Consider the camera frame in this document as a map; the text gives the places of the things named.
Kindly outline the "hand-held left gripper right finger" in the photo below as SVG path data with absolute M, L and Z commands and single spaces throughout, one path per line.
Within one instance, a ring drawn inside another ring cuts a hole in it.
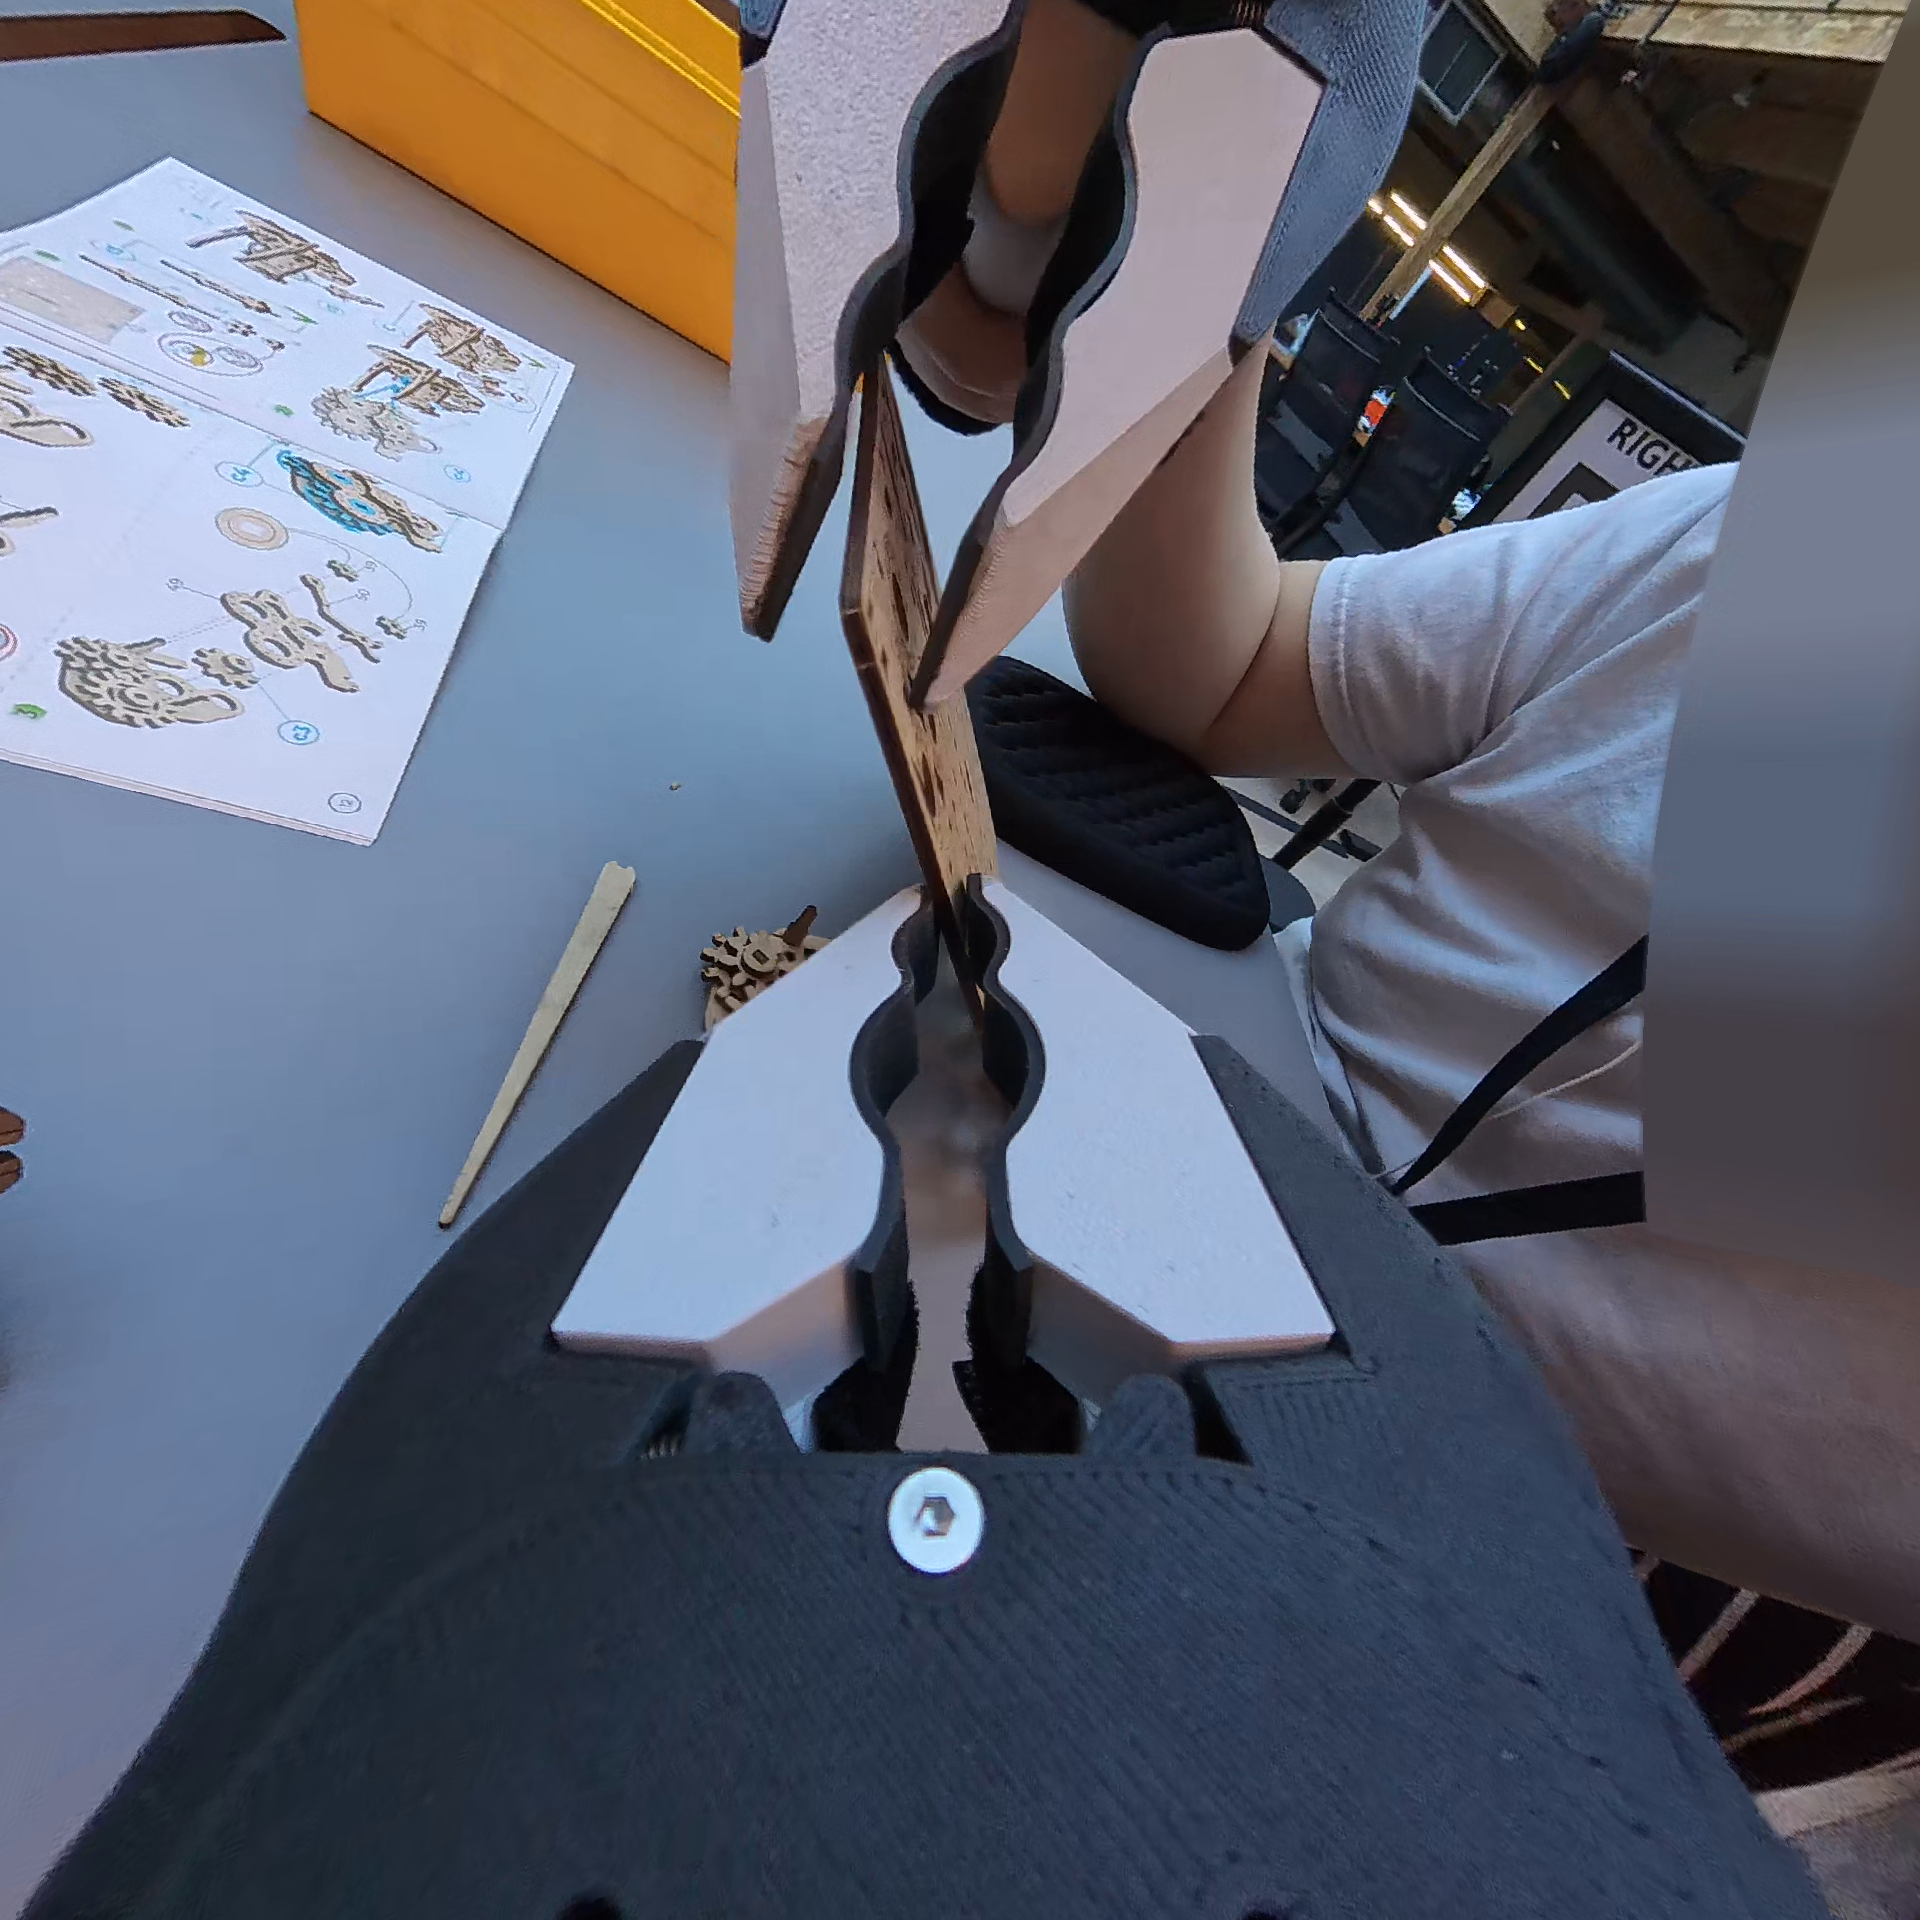
M 1327 1349 L 1332 1312 L 1200 1036 L 998 879 L 968 879 L 963 928 L 1011 1104 L 982 1157 L 976 1379 L 1036 1363 L 1101 1406 L 1139 1374 Z

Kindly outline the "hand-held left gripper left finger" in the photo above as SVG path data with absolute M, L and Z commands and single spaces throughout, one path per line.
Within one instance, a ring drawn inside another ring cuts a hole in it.
M 755 1374 L 783 1407 L 906 1331 L 890 1108 L 919 1071 L 923 892 L 906 886 L 698 1044 L 557 1343 Z

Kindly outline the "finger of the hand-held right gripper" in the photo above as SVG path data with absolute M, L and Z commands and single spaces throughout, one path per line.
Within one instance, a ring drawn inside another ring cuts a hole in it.
M 1012 461 L 949 569 L 911 701 L 949 698 L 1092 550 L 1227 377 L 1321 78 L 1253 24 L 1153 37 L 1117 102 L 1117 190 L 1080 229 L 1113 235 L 1060 298 L 1042 294 Z
M 740 1 L 729 508 L 774 638 L 839 485 L 849 397 L 960 256 L 1024 4 Z

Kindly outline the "laser-cut wooden parts sheet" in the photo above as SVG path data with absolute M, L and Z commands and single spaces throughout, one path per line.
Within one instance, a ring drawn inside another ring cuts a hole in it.
M 839 618 L 950 968 L 979 1016 L 963 907 L 968 879 L 998 871 L 996 828 L 965 696 L 913 701 L 938 597 L 890 360 L 877 355 L 858 392 Z

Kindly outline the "person's right forearm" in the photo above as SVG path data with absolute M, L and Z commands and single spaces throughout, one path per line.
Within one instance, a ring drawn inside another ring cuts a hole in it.
M 1267 347 L 1217 387 L 1065 585 L 1092 695 L 1217 776 L 1338 776 L 1311 690 L 1321 562 L 1279 561 L 1253 452 Z

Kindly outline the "grey desk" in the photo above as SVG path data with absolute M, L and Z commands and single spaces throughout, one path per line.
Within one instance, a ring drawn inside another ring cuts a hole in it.
M 906 875 L 844 667 L 749 645 L 709 572 L 718 373 L 298 105 L 290 48 L 5 73 L 5 214 L 181 152 L 476 298 L 578 376 L 371 850 L 5 770 L 5 1915 L 136 1915 L 190 1841 L 125 1763 L 227 1585 L 300 1688 L 371 1600 L 643 1457 L 685 1363 L 552 1343 L 697 1020 L 682 944 L 755 896 L 833 917 Z M 436 1212 L 603 864 L 635 870 L 450 1231 Z

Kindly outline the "person's right hand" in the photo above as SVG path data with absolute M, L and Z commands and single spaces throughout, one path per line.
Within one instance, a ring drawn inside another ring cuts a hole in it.
M 1027 366 L 1027 308 L 1137 45 L 1137 31 L 1095 4 L 1024 10 L 1012 73 L 970 181 L 970 229 L 893 340 L 901 383 L 955 434 L 1012 420 Z

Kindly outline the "black office chair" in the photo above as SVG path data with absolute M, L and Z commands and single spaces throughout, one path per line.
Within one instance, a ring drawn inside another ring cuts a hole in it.
M 1279 557 L 1388 550 L 1348 501 L 1364 464 L 1357 436 L 1380 373 L 1383 339 L 1346 303 L 1316 308 L 1288 371 L 1259 397 L 1253 482 Z
M 1435 533 L 1483 464 L 1505 415 L 1431 354 L 1398 381 L 1357 473 L 1357 513 L 1380 549 Z

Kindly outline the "pointed wooden stick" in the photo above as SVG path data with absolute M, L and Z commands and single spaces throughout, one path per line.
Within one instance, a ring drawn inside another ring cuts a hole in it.
M 635 870 L 630 864 L 608 861 L 594 877 L 588 902 L 568 934 L 562 954 L 552 965 L 552 973 L 540 989 L 540 999 L 524 1027 L 507 1071 L 493 1092 L 493 1099 L 476 1126 L 459 1173 L 451 1178 L 451 1189 L 436 1212 L 436 1226 L 450 1231 L 466 1205 L 466 1195 L 487 1171 L 491 1154 L 503 1137 L 507 1125 L 514 1118 L 518 1102 L 524 1099 L 534 1074 L 539 1071 L 555 1033 L 561 1031 L 576 996 L 582 989 L 588 971 L 592 968 L 603 944 L 608 942 L 624 902 L 635 892 Z

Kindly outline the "yellow plastic bin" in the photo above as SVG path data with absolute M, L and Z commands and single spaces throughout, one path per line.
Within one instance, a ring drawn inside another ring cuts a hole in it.
M 298 1 L 309 108 L 725 360 L 730 4 Z

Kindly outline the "black textured oval pad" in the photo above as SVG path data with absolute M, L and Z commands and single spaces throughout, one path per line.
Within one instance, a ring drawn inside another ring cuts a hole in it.
M 965 698 L 1002 843 L 1211 948 L 1269 928 L 1253 832 L 1192 761 L 1006 655 Z

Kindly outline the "black framed marker sign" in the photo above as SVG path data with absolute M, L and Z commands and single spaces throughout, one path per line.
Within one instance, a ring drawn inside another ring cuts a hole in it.
M 1601 397 L 1541 464 L 1499 501 L 1484 496 L 1463 525 L 1541 519 L 1599 504 L 1652 477 L 1714 467 L 1741 456 L 1741 434 L 1682 408 L 1677 424 Z

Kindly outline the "person's leg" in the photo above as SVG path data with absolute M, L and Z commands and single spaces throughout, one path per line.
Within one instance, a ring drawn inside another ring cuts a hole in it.
M 1638 1223 L 1458 1248 L 1626 1540 L 1916 1635 L 1916 1288 Z

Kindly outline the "white instruction booklet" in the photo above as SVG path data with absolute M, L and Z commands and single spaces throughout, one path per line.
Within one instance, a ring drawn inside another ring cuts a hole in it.
M 8 226 L 5 763 L 375 843 L 568 383 L 174 158 Z

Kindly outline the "brown wooden sheet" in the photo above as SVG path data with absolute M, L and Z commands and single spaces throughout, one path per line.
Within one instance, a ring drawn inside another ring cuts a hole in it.
M 241 8 L 5 11 L 1 61 L 235 46 L 287 37 L 282 27 Z

